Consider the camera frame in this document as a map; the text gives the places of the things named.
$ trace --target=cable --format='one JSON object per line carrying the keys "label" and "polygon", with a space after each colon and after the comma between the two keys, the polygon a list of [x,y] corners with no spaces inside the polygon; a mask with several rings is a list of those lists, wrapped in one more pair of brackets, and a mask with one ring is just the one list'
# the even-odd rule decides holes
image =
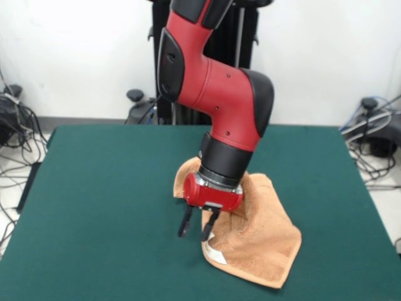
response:
{"label": "cable", "polygon": [[10,86],[7,84],[6,80],[4,79],[3,71],[1,70],[1,65],[0,65],[0,77],[4,83],[4,86],[6,86],[6,88],[10,91],[11,95],[15,97],[14,91],[10,88]]}
{"label": "cable", "polygon": [[[5,176],[7,176],[7,175],[6,175],[6,172],[4,172],[4,169],[1,167],[1,165],[0,165],[0,170],[2,171],[2,174],[4,174]],[[10,181],[14,182],[15,185],[11,185],[11,186],[0,186],[0,188],[11,188],[11,187],[18,186],[18,187],[20,188],[21,191],[23,190],[22,187],[21,187],[21,184],[23,184],[23,183],[18,183],[17,181],[15,181],[15,180],[14,180],[12,177],[10,177],[10,176],[7,176],[7,177],[8,177],[8,179],[9,179]]]}
{"label": "cable", "polygon": [[388,101],[387,98],[381,97],[381,96],[371,96],[369,98],[374,98],[376,100],[383,100],[390,108],[393,108],[392,104],[390,103],[390,101]]}
{"label": "cable", "polygon": [[[155,106],[157,105],[157,102],[158,102],[161,98],[162,98],[161,95],[159,95],[159,97],[157,97],[156,99],[151,98],[152,101],[149,102],[149,103],[151,103],[152,106],[145,112],[145,114],[140,118],[140,120],[137,122],[137,124],[140,124],[140,123],[144,120],[144,118],[150,113],[150,111],[154,110]],[[129,118],[130,118],[130,116],[131,116],[133,110],[135,110],[136,108],[137,108],[136,106],[133,106],[133,107],[129,110],[129,112],[128,112],[128,117],[127,117],[127,119],[125,119],[124,124],[128,124],[128,120],[129,120]]]}
{"label": "cable", "polygon": [[137,124],[140,124],[142,122],[142,120],[145,119],[145,117],[149,114],[149,112],[154,109],[154,107],[155,107],[155,103],[153,103],[152,106],[146,111],[146,113],[144,113],[144,115],[141,117],[141,119],[138,121]]}
{"label": "cable", "polygon": [[355,116],[357,116],[357,113],[359,112],[359,110],[361,109],[362,105],[360,104],[357,109],[354,111],[354,113],[352,114],[351,118],[349,119],[349,121],[347,121],[345,123],[345,125],[343,125],[342,127],[340,127],[339,131],[345,130],[346,127],[348,127],[348,125],[352,122],[352,120],[354,120]]}
{"label": "cable", "polygon": [[397,100],[400,100],[400,99],[401,99],[401,94],[400,94],[399,96],[393,98],[391,101],[389,101],[389,102],[386,103],[385,105],[382,105],[381,107],[377,108],[374,112],[378,112],[378,111],[380,111],[381,109],[383,109],[383,108],[385,108],[385,107],[388,107],[389,105],[395,103]]}
{"label": "cable", "polygon": [[3,212],[3,213],[6,215],[7,219],[10,220],[10,222],[13,222],[13,221],[14,221],[14,220],[10,217],[10,215],[8,215],[7,211],[4,209],[3,204],[1,204],[1,200],[0,200],[0,209],[1,209],[0,212]]}
{"label": "cable", "polygon": [[391,120],[392,120],[392,114],[388,115],[387,121],[384,122],[381,126],[375,127],[374,129],[371,129],[371,130],[368,130],[368,131],[366,132],[366,134],[358,134],[358,135],[355,135],[355,136],[353,136],[353,137],[351,137],[351,138],[348,138],[348,139],[346,140],[346,143],[353,142],[353,141],[355,141],[355,140],[357,140],[357,139],[363,137],[364,135],[370,135],[370,134],[372,134],[372,133],[375,133],[375,132],[378,132],[379,130],[384,129],[386,126],[388,126],[388,125],[390,124]]}
{"label": "cable", "polygon": [[24,163],[24,162],[22,162],[22,161],[19,161],[19,160],[10,158],[10,157],[6,157],[5,155],[2,155],[2,154],[0,154],[0,157],[5,158],[5,159],[10,160],[10,161],[13,161],[13,162],[15,162],[15,163],[19,163],[19,164],[21,164],[21,165],[27,165],[26,163]]}
{"label": "cable", "polygon": [[401,114],[401,111],[396,111],[396,112],[386,111],[384,113],[380,113],[378,115],[370,117],[368,120],[361,121],[361,122],[355,124],[354,126],[349,127],[346,130],[342,130],[341,134],[343,134],[343,135],[348,134],[349,132],[352,132],[353,130],[356,130],[356,129],[359,129],[360,127],[363,127],[368,122],[373,122],[373,121],[388,117],[390,115],[400,115],[400,114]]}

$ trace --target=tangled wires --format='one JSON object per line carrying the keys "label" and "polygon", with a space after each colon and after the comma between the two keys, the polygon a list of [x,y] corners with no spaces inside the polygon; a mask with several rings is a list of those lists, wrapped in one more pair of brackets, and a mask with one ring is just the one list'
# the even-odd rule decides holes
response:
{"label": "tangled wires", "polygon": [[7,208],[3,204],[10,204],[10,196],[18,202],[15,196],[22,194],[30,167],[47,152],[36,114],[19,100],[21,91],[19,86],[6,85],[0,93],[0,215],[7,219],[5,226],[0,224],[0,259],[18,222],[17,203]]}

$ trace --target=floor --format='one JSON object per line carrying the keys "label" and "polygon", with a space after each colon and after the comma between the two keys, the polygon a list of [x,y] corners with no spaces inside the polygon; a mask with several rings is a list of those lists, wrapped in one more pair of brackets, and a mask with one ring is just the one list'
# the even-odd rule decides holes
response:
{"label": "floor", "polygon": [[[26,153],[26,160],[29,162],[34,162],[39,157],[43,159],[43,148],[39,148],[39,156],[38,148],[32,142],[31,146],[33,151],[30,154]],[[21,151],[19,149],[0,149],[0,169],[6,171],[10,168],[21,167],[6,173],[7,176],[12,176],[13,180],[4,177],[4,173],[2,171],[0,174],[0,202],[9,217],[14,221],[17,221],[19,216],[13,208],[15,208],[19,203],[19,199],[22,195],[25,185],[24,182],[28,177],[30,168],[24,167],[21,165],[21,163],[5,159],[3,156],[21,162],[23,162],[23,158],[21,157]],[[395,157],[397,160],[397,165],[385,178],[378,180],[377,184],[401,184],[401,150],[397,151]],[[383,159],[367,157],[366,160],[368,160],[369,163],[375,167],[385,167],[387,165],[387,161]],[[401,239],[401,189],[396,189],[393,191],[371,191],[370,194],[387,230],[388,237],[394,245],[397,240]],[[13,227],[14,225],[10,222],[8,217],[3,212],[0,213],[0,240],[4,230],[7,229],[6,235],[8,235],[13,230]],[[8,240],[1,246],[0,258],[6,250],[7,243]],[[401,253],[401,245],[399,246],[398,252]]]}

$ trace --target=white floor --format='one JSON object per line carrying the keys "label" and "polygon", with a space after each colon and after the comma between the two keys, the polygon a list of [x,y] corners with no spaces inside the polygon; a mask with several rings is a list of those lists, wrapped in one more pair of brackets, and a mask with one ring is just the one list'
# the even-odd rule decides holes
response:
{"label": "white floor", "polygon": [[[21,151],[13,150],[13,149],[0,149],[0,156],[7,156],[19,161],[22,161]],[[26,154],[27,160],[34,162],[38,158],[38,151],[34,151],[32,154]],[[393,185],[399,184],[401,185],[401,150],[396,153],[397,165],[391,170],[388,176],[377,181],[377,184],[386,184]],[[385,167],[387,165],[386,160],[377,159],[374,157],[366,158],[371,164],[377,167]],[[3,157],[0,157],[0,167],[3,170],[19,167],[21,164],[17,162],[12,162]],[[19,169],[16,171],[10,171],[7,173],[8,176],[21,176],[27,177],[29,174],[30,168],[25,167],[23,169]],[[26,178],[14,178],[17,182],[25,182]],[[7,179],[6,177],[0,177],[0,187],[10,186],[15,184],[15,182]],[[22,194],[22,190],[24,188],[24,184],[20,186],[11,187],[11,188],[0,188],[0,202],[2,206],[6,209],[8,215],[13,220],[18,220],[18,214],[16,213],[15,208]],[[372,191],[370,192],[372,199],[378,209],[379,215],[382,218],[382,221],[385,225],[385,228],[388,233],[388,237],[390,241],[395,244],[397,240],[401,238],[401,189],[394,191]],[[7,225],[10,223],[6,215],[1,212],[0,213],[0,240],[3,236],[4,230]],[[13,230],[13,225],[9,225],[8,233]],[[1,246],[0,256],[4,253],[6,246],[6,242]]]}

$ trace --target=black cable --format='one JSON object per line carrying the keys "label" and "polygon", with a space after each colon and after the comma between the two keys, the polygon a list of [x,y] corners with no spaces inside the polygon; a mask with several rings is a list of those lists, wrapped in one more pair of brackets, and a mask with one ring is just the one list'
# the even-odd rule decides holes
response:
{"label": "black cable", "polygon": [[[146,115],[148,115],[149,112],[157,105],[157,102],[158,102],[161,98],[162,98],[161,95],[159,95],[159,97],[157,97],[156,99],[152,98],[152,101],[149,102],[149,103],[152,104],[152,106],[145,112],[145,114],[140,118],[140,120],[138,121],[137,124],[140,124],[140,123],[144,120],[144,118],[146,117]],[[125,119],[124,124],[127,124],[127,123],[128,123],[128,120],[129,120],[129,118],[130,118],[130,116],[131,116],[131,114],[132,114],[132,111],[133,111],[134,109],[136,109],[136,108],[137,108],[136,106],[133,106],[133,107],[130,109],[130,111],[128,112],[128,117],[127,117],[127,119]]]}
{"label": "black cable", "polygon": [[22,168],[26,168],[26,167],[31,167],[31,166],[18,166],[18,167],[12,167],[12,168],[9,168],[9,169],[5,169],[4,171],[2,171],[2,172],[0,172],[0,176],[2,176],[3,174],[5,174],[6,172],[9,172],[9,171],[17,171],[17,170],[19,170],[19,169],[22,169]]}
{"label": "black cable", "polygon": [[40,124],[39,124],[39,120],[38,120],[38,117],[36,116],[36,114],[35,114],[29,107],[23,105],[22,103],[20,103],[20,106],[22,106],[22,108],[24,108],[25,110],[27,110],[27,111],[33,116],[33,119],[34,119],[34,122],[35,122],[35,125],[36,125],[36,128],[37,128],[37,130],[38,130],[38,133],[39,133],[40,137],[41,137],[46,143],[48,143],[47,139],[44,137],[44,135],[43,135],[43,133],[42,133],[42,130],[41,130],[41,127],[40,127]]}
{"label": "black cable", "polygon": [[378,112],[379,110],[381,110],[381,109],[383,109],[383,108],[385,108],[385,107],[388,107],[389,105],[393,104],[394,102],[396,102],[397,100],[400,100],[400,99],[401,99],[401,94],[400,94],[399,96],[393,98],[391,101],[385,103],[385,104],[382,105],[381,107],[376,108],[374,112]]}
{"label": "black cable", "polygon": [[8,215],[7,211],[4,209],[3,204],[1,204],[1,200],[0,200],[0,209],[1,209],[0,212],[3,212],[3,213],[6,215],[6,217],[8,218],[8,220],[14,221],[14,220],[10,217],[10,215]]}
{"label": "black cable", "polygon": [[0,188],[1,188],[1,189],[7,189],[7,188],[16,187],[16,186],[21,187],[21,185],[23,185],[23,184],[26,184],[26,181],[25,181],[25,182],[16,182],[16,183],[13,184],[13,185],[0,186]]}
{"label": "black cable", "polygon": [[13,162],[15,162],[15,163],[19,163],[19,164],[21,164],[21,165],[27,165],[26,163],[24,163],[24,162],[22,162],[22,161],[19,161],[19,160],[16,160],[16,159],[7,157],[7,156],[2,155],[2,154],[0,154],[0,157],[5,158],[5,159],[10,160],[10,161],[13,161]]}
{"label": "black cable", "polygon": [[[0,240],[0,247],[3,245],[3,243],[4,243],[11,235],[13,235],[13,232],[14,232],[14,230],[15,230],[16,224],[17,224],[17,221],[15,221],[15,220],[11,220],[11,221],[7,224],[6,229],[4,230],[4,233],[3,233],[3,237],[2,237],[1,240]],[[10,233],[7,234],[7,232],[8,232],[8,227],[10,227],[10,225],[14,225],[14,228],[11,230]]]}
{"label": "black cable", "polygon": [[155,104],[156,103],[152,104],[152,106],[146,111],[146,113],[144,113],[144,115],[141,117],[141,119],[138,121],[137,124],[140,124],[145,119],[145,117],[149,114],[149,112],[154,109]]}

